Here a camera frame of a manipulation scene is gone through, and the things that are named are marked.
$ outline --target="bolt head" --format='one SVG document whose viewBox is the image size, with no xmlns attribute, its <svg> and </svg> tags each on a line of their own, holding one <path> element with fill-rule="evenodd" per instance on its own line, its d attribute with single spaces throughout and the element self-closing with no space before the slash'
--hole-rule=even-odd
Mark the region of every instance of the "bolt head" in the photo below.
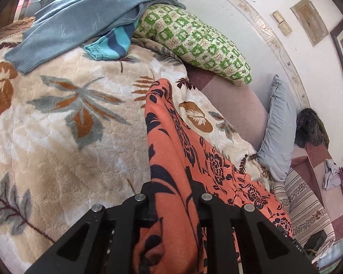
<svg viewBox="0 0 343 274">
<path fill-rule="evenodd" d="M 245 204 L 244 205 L 244 209 L 247 211 L 247 212 L 253 212 L 255 210 L 255 206 L 253 204 Z"/>
<path fill-rule="evenodd" d="M 142 202 L 144 201 L 144 199 L 146 199 L 146 196 L 144 194 L 137 194 L 136 196 L 134 196 L 134 199 L 136 201 Z"/>
<path fill-rule="evenodd" d="M 102 204 L 94 204 L 93 206 L 92 206 L 92 211 L 94 211 L 94 212 L 99 212 L 99 211 L 101 211 L 103 209 L 103 205 Z"/>
<path fill-rule="evenodd" d="M 203 199 L 204 201 L 210 201 L 210 200 L 212 200 L 212 195 L 211 195 L 211 194 L 205 193 L 205 194 L 203 194 L 201 197 L 202 197 L 202 199 Z"/>
</svg>

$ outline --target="decorative wall border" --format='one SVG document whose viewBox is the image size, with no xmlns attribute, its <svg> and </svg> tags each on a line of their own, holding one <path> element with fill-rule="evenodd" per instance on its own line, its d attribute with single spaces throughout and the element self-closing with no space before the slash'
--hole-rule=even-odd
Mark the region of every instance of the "decorative wall border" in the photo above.
<svg viewBox="0 0 343 274">
<path fill-rule="evenodd" d="M 253 25 L 254 29 L 269 45 L 277 59 L 284 68 L 290 82 L 289 86 L 294 96 L 297 96 L 296 103 L 301 108 L 310 107 L 306 91 L 303 83 L 295 68 L 291 58 L 285 50 L 282 42 L 278 39 L 268 23 L 261 17 L 259 13 L 246 0 L 228 0 L 236 7 Z"/>
</svg>

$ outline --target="striped cushion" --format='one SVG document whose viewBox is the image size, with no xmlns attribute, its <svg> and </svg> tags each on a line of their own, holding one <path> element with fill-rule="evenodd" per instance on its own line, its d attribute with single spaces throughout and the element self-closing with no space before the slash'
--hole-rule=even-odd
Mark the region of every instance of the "striped cushion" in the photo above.
<svg viewBox="0 0 343 274">
<path fill-rule="evenodd" d="M 325 230 L 327 239 L 314 261 L 323 255 L 335 241 L 335 232 L 325 208 L 302 177 L 293 169 L 288 172 L 285 190 L 289 199 L 289 217 L 293 238 L 302 246 L 315 233 Z"/>
<path fill-rule="evenodd" d="M 274 181 L 271 186 L 270 192 L 275 195 L 278 201 L 282 204 L 284 210 L 289 214 L 291 212 L 291 203 L 289 203 L 289 198 L 287 196 L 284 182 Z"/>
</svg>

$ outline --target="sofa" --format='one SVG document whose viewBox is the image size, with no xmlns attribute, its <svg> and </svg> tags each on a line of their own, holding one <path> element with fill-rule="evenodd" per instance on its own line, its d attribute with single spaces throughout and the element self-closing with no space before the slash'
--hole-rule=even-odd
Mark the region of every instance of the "sofa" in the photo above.
<svg viewBox="0 0 343 274">
<path fill-rule="evenodd" d="M 237 87 L 209 71 L 186 65 L 190 82 L 256 150 L 265 136 L 268 113 L 249 86 Z M 271 192 L 286 208 L 293 236 L 302 246 L 309 237 L 325 230 L 327 239 L 314 262 L 343 238 L 343 196 L 340 187 L 325 191 L 324 161 L 331 158 L 324 145 L 294 146 L 291 170 L 284 183 L 274 183 Z"/>
</svg>

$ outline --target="light blue sweater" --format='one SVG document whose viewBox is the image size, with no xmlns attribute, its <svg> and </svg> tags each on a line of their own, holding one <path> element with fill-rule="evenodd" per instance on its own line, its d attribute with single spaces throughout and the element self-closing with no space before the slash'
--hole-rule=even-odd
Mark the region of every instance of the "light blue sweater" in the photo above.
<svg viewBox="0 0 343 274">
<path fill-rule="evenodd" d="M 27 74 L 90 38 L 133 23 L 155 3 L 185 9 L 177 0 L 56 0 L 36 13 L 36 21 L 23 33 L 23 42 L 5 59 Z"/>
</svg>

